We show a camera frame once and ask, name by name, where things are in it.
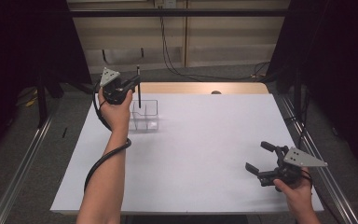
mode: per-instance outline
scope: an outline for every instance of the human arm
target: human arm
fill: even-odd
[[[305,171],[305,174],[308,173],[307,168],[303,168],[303,171]],[[298,186],[294,189],[287,186],[280,179],[275,179],[274,184],[286,195],[289,210],[299,224],[320,224],[312,207],[311,184],[308,179],[301,178]]]
[[[111,134],[103,154],[123,146],[127,141],[132,91],[121,105],[104,103],[102,90],[98,100],[103,118],[111,127]],[[122,150],[103,162],[92,175],[84,193],[77,223],[120,223],[124,195],[126,151]]]

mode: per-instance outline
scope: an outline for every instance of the metal rod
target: metal rod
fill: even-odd
[[[48,117],[48,106],[46,104],[46,94],[44,85],[44,71],[39,72],[37,81],[37,102],[39,105],[39,124],[37,128],[41,128]]]
[[[20,12],[21,15],[64,17],[285,17],[317,14],[316,10],[288,9],[72,9],[71,11]]]
[[[301,72],[297,68],[296,70],[296,78],[295,78],[295,95],[294,95],[294,110],[296,119],[300,122],[303,121],[302,119],[302,111],[301,111]]]
[[[105,55],[105,53],[104,53],[104,49],[103,49],[103,61],[104,61],[105,63],[109,64],[109,62],[106,60],[106,55]]]
[[[0,200],[0,224],[5,223],[7,219],[10,209],[21,190],[22,183],[24,182],[28,171],[34,161],[34,158],[36,157],[37,152],[43,142],[43,139],[48,132],[48,128],[51,123],[51,117],[53,114],[55,114],[56,109],[57,106],[54,105],[43,126],[37,129],[34,135],[34,139],[31,145],[28,147],[20,166],[16,171],[16,174],[14,174],[13,178],[10,181],[10,184],[7,186],[7,189]]]

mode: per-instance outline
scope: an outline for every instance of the floor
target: floor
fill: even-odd
[[[249,75],[255,73],[256,64],[231,65],[213,67],[194,67],[178,69],[180,74],[197,74],[210,77],[196,77],[200,81],[222,81],[218,77],[240,77],[241,80],[226,81],[257,81],[257,77]],[[194,81],[188,77],[174,75],[168,69],[143,71],[143,81]],[[283,98],[291,99],[293,92],[282,95],[276,92],[275,83],[267,83],[268,90],[274,94],[277,105],[284,118],[290,114],[285,109]],[[52,114],[51,123],[44,133],[44,140],[38,145],[38,150],[31,155],[33,161],[23,174],[23,181],[18,186],[12,199],[8,200],[7,212],[0,216],[0,223],[75,223],[75,216],[63,216],[51,213],[49,208],[54,200],[55,193],[61,183],[72,151],[76,146],[77,138],[81,132],[83,122],[90,109],[91,98],[86,93],[72,86],[62,83],[65,95],[61,99],[48,97],[48,109]],[[37,134],[38,123],[37,102],[25,106],[24,103],[32,97],[28,94],[19,99],[19,106],[15,117],[0,141],[0,200],[5,195],[10,181],[17,174],[22,159],[29,152],[29,146],[33,143]],[[344,199],[349,203],[349,208],[355,214],[358,223],[358,160],[352,154],[345,139],[336,136],[332,131],[334,125],[324,115],[317,102],[311,98],[308,106],[307,131],[321,156],[328,161],[328,170],[334,181],[339,185],[339,190]],[[295,123],[287,120],[288,130],[296,142],[298,132]],[[350,223],[341,217],[343,211],[336,207],[337,203],[329,188],[325,185],[323,177],[317,170],[312,170],[315,179],[315,187],[320,191],[325,200],[325,211],[318,214],[322,223]],[[294,223],[289,214],[251,215],[247,217],[248,223]],[[133,223],[145,223],[141,217],[132,220]]]

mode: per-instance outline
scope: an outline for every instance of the human hand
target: human hand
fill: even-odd
[[[305,171],[303,175],[308,175],[308,168],[302,170]],[[298,223],[320,223],[312,207],[311,184],[308,179],[301,178],[293,189],[280,179],[275,179],[274,184],[286,195],[287,206]]]
[[[103,88],[98,91],[98,101],[103,118],[106,120],[111,130],[128,130],[130,121],[130,104],[132,101],[132,91],[129,90],[126,99],[121,105],[110,105],[103,97]]]

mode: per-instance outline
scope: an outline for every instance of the metal bracket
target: metal bracket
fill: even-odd
[[[289,164],[293,164],[295,166],[306,166],[306,167],[323,167],[327,166],[327,162],[321,161],[319,159],[314,158],[310,154],[301,151],[298,148],[291,147],[284,157],[284,162]]]
[[[120,76],[119,72],[115,72],[105,67],[103,69],[100,86],[101,87],[106,86],[107,84],[109,84],[111,81],[115,80],[119,76]]]

